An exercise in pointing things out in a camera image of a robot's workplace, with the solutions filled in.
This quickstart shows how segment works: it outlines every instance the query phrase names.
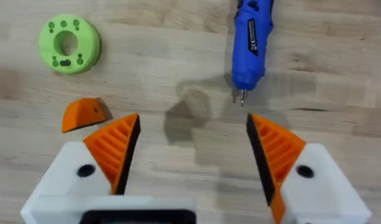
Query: ridged surface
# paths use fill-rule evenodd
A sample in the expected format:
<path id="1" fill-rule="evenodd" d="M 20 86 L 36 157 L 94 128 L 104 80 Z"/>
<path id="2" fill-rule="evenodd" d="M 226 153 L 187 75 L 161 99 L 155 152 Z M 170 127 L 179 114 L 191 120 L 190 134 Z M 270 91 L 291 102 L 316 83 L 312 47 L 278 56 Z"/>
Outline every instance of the ridged surface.
<path id="1" fill-rule="evenodd" d="M 273 182 L 281 184 L 301 153 L 305 142 L 260 116 L 252 115 L 252 119 L 256 124 Z"/>
<path id="2" fill-rule="evenodd" d="M 83 140 L 110 184 L 122 169 L 136 119 L 137 114 L 132 114 L 113 121 Z"/>

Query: spool hole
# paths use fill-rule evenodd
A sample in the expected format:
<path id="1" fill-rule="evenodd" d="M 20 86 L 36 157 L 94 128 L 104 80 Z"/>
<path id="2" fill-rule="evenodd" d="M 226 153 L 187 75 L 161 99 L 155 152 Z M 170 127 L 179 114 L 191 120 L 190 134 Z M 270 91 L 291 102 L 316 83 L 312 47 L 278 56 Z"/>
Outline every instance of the spool hole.
<path id="1" fill-rule="evenodd" d="M 55 50 L 64 56 L 71 55 L 78 46 L 77 37 L 70 31 L 61 31 L 54 40 Z"/>

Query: metal bit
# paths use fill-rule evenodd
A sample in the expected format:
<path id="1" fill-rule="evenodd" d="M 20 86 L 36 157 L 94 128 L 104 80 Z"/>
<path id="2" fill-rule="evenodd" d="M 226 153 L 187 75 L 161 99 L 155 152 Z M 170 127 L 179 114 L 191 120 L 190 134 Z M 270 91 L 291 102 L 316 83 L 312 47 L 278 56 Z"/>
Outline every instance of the metal bit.
<path id="1" fill-rule="evenodd" d="M 247 98 L 246 94 L 247 94 L 247 90 L 241 90 L 241 93 L 240 93 L 241 106 L 244 106 L 244 102 Z"/>

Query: black hole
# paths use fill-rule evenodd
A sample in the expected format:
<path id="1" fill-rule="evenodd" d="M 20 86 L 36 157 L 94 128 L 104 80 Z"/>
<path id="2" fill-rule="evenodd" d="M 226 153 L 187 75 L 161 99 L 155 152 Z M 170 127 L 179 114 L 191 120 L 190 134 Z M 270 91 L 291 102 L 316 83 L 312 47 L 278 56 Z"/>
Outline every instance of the black hole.
<path id="1" fill-rule="evenodd" d="M 70 65 L 71 65 L 71 61 L 69 59 L 60 61 L 60 66 L 70 66 Z"/>
<path id="2" fill-rule="evenodd" d="M 304 178 L 313 178 L 314 177 L 314 172 L 310 167 L 300 165 L 296 168 L 296 171 L 299 175 L 301 175 Z"/>
<path id="3" fill-rule="evenodd" d="M 92 175 L 95 172 L 96 168 L 94 165 L 86 164 L 81 166 L 77 171 L 78 177 L 87 177 Z"/>

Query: tool label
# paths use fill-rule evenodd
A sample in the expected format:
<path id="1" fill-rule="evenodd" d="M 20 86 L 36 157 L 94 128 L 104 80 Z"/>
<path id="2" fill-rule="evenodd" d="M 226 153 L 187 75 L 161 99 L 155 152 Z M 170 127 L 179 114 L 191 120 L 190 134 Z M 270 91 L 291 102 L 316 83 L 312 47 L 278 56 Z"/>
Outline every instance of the tool label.
<path id="1" fill-rule="evenodd" d="M 257 33 L 255 19 L 248 20 L 248 50 L 258 57 Z"/>

